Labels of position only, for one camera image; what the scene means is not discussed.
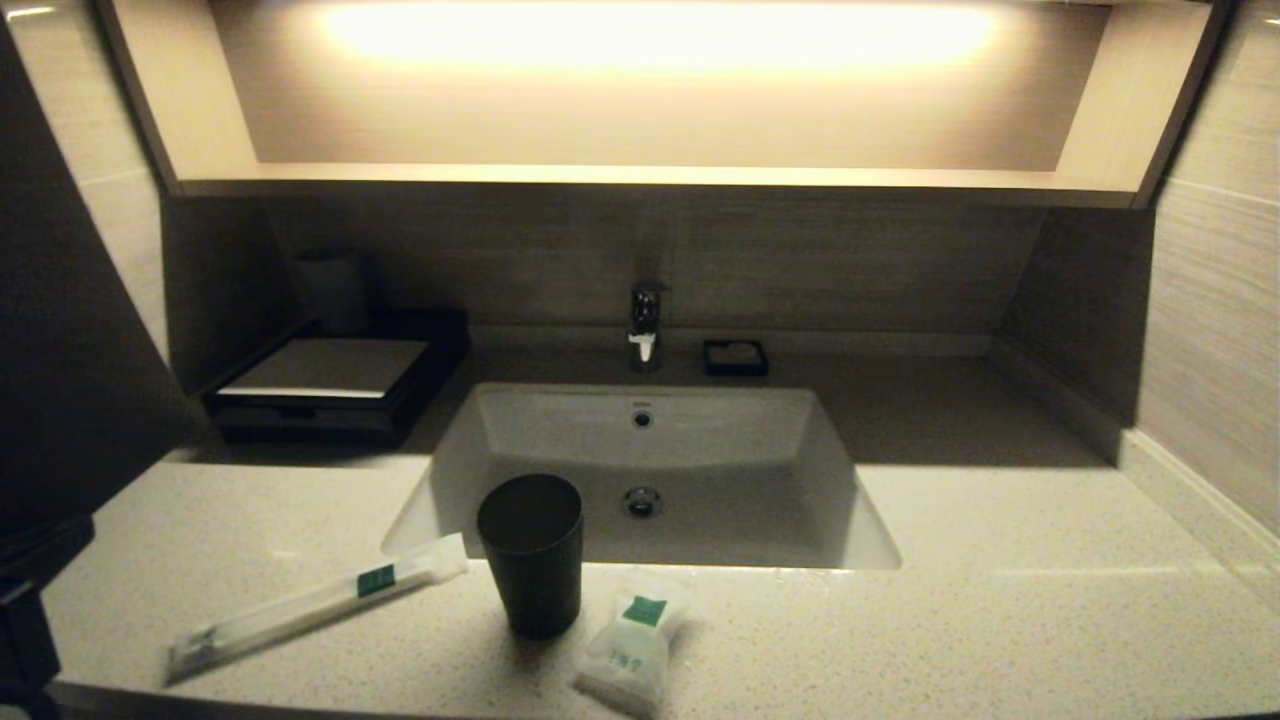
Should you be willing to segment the dental kit packet green label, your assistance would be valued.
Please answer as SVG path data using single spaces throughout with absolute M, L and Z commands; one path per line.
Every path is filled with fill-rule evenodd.
M 177 684 L 467 571 L 463 536 L 443 536 L 394 562 L 259 605 L 178 637 L 166 652 L 166 683 Z

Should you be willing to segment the chrome faucet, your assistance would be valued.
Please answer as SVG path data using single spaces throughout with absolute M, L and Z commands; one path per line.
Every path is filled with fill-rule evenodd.
M 663 293 L 668 290 L 663 283 L 650 282 L 637 284 L 628 292 L 626 337 L 630 366 L 636 373 L 648 374 L 660 368 L 660 307 Z

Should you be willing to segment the black soap dish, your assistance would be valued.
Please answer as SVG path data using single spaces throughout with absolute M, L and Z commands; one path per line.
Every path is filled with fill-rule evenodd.
M 771 360 L 756 341 L 705 340 L 701 359 L 708 375 L 765 377 L 771 370 Z

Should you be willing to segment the white ceramic sink basin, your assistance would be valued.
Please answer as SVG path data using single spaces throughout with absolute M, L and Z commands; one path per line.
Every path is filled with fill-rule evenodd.
M 483 498 L 527 474 L 570 480 L 589 562 L 896 570 L 901 553 L 809 389 L 475 386 L 381 543 L 460 533 L 483 556 Z M 628 488 L 664 507 L 631 518 Z

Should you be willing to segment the black amenity tray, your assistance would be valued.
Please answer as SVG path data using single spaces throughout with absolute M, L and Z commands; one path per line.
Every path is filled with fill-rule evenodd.
M 443 386 L 448 382 L 457 366 L 463 361 L 470 351 L 468 319 L 466 314 L 457 309 L 381 309 L 370 315 L 370 327 L 360 334 L 328 334 L 317 320 L 306 322 L 288 334 L 275 340 L 266 348 L 243 360 L 223 378 L 216 380 L 201 397 L 221 386 L 242 370 L 279 348 L 284 342 L 297 337 L 328 337 L 328 338 L 387 338 L 387 340 L 425 340 L 431 347 L 428 351 L 422 384 L 412 393 L 412 397 L 403 407 L 404 433 L 399 439 L 385 443 L 374 442 L 339 442 L 334 439 L 305 439 L 305 441 L 279 441 L 279 439 L 251 439 L 237 441 L 223 438 L 229 443 L 306 443 L 306 445 L 339 445 L 339 446 L 372 446 L 390 447 L 399 446 L 408 436 L 417 419 L 428 409 L 429 404 L 438 396 Z

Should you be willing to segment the black plastic cup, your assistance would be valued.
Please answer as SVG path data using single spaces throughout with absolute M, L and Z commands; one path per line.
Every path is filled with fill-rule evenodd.
M 585 509 L 577 488 L 552 474 L 511 478 L 477 510 L 477 533 L 511 630 L 547 641 L 577 620 Z

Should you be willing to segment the small sachet green label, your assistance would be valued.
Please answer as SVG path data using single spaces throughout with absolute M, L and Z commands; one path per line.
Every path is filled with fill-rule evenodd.
M 614 592 L 609 621 L 582 652 L 572 687 L 637 720 L 653 720 L 690 598 L 684 579 L 630 573 Z

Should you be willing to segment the grey cup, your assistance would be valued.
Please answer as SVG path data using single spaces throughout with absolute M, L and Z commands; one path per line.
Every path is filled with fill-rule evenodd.
M 328 334 L 360 334 L 370 327 L 364 261 L 352 247 L 320 247 L 293 258 L 303 295 Z

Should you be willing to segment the warm niche light strip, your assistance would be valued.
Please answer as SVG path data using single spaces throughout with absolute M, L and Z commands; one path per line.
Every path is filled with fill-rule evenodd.
M 842 72 L 982 54 L 1002 13 L 904 0 L 333 0 L 342 50 L 402 67 L 534 73 Z

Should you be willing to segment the wooden wall niche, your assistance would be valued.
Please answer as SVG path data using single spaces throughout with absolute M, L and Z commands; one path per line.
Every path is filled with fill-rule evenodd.
M 338 47 L 333 0 L 99 0 L 165 186 L 841 188 L 1143 208 L 1233 0 L 904 0 L 1002 13 L 936 67 L 534 73 Z

